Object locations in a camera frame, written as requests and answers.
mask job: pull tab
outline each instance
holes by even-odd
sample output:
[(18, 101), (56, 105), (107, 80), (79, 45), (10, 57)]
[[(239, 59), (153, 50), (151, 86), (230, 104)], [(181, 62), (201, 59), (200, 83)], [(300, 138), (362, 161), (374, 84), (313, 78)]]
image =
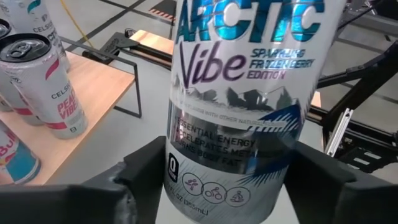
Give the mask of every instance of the pull tab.
[(9, 49), (8, 57), (21, 58), (25, 56), (31, 49), (32, 46), (29, 43), (18, 42)]

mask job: aluminum can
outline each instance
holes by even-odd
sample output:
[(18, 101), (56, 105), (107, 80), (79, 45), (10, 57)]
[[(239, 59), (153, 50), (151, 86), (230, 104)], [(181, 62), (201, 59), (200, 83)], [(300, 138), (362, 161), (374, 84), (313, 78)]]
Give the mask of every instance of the aluminum can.
[[(0, 19), (0, 39), (7, 36), (8, 33), (10, 33), (10, 29), (11, 29), (10, 24), (5, 20)], [(0, 111), (3, 112), (12, 111), (12, 108), (7, 104), (7, 102), (4, 101), (3, 98), (1, 98), (1, 96), (0, 96)]]
[(24, 184), (40, 171), (40, 160), (0, 121), (0, 185)]
[(345, 3), (179, 3), (164, 185), (189, 219), (271, 214)]
[(83, 133), (87, 119), (50, 41), (39, 34), (10, 35), (0, 43), (0, 69), (60, 139)]
[(14, 110), (27, 124), (33, 126), (43, 125), (43, 121), (33, 114), (32, 109), (17, 88), (11, 83), (11, 79), (0, 69), (0, 94), (4, 101)]
[(0, 39), (7, 36), (11, 31), (10, 23), (4, 19), (0, 19)]
[(0, 6), (17, 33), (34, 33), (48, 38), (57, 50), (61, 64), (70, 69), (65, 49), (41, 0), (0, 0)]

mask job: can lid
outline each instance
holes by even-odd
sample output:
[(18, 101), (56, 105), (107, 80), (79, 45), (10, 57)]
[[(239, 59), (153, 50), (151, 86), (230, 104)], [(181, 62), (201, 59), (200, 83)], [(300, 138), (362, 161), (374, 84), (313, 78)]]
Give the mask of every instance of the can lid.
[(7, 36), (10, 33), (11, 26), (10, 23), (4, 19), (0, 19), (0, 39)]
[(30, 62), (42, 57), (51, 49), (50, 41), (39, 34), (14, 34), (0, 43), (0, 60), (3, 62)]

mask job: arctic vibe can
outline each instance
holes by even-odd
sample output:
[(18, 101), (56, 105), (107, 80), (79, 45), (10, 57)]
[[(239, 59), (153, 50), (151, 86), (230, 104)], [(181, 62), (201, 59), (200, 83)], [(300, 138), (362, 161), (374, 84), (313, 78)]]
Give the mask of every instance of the arctic vibe can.
[(0, 185), (24, 184), (40, 171), (40, 160), (0, 121)]
[(0, 6), (17, 33), (34, 33), (48, 38), (57, 50), (61, 64), (69, 71), (70, 62), (44, 1), (0, 0)]
[(183, 0), (165, 190), (196, 223), (275, 206), (345, 0)]
[(85, 131), (85, 114), (47, 38), (39, 34), (3, 38), (0, 69), (55, 137), (70, 139)]
[(30, 125), (43, 125), (41, 121), (32, 110), (29, 104), (18, 92), (15, 86), (11, 83), (11, 79), (0, 69), (0, 94), (7, 102), (7, 104), (17, 113), (21, 118)]

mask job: mountain graphic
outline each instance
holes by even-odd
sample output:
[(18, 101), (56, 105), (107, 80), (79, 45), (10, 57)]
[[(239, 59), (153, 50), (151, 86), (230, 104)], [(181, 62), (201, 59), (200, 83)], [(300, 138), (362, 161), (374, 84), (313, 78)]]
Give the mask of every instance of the mountain graphic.
[[(178, 76), (174, 82), (174, 86), (180, 86)], [(290, 105), (299, 104), (298, 99), (292, 99), (284, 86), (269, 93), (264, 93), (259, 90), (249, 90), (244, 93), (236, 93), (230, 87), (226, 90), (207, 90), (204, 92), (200, 92), (195, 87), (191, 87), (185, 90), (185, 93), (188, 96), (198, 98), (199, 100), (217, 103), (218, 105), (244, 108), (249, 111), (258, 110), (273, 112)]]

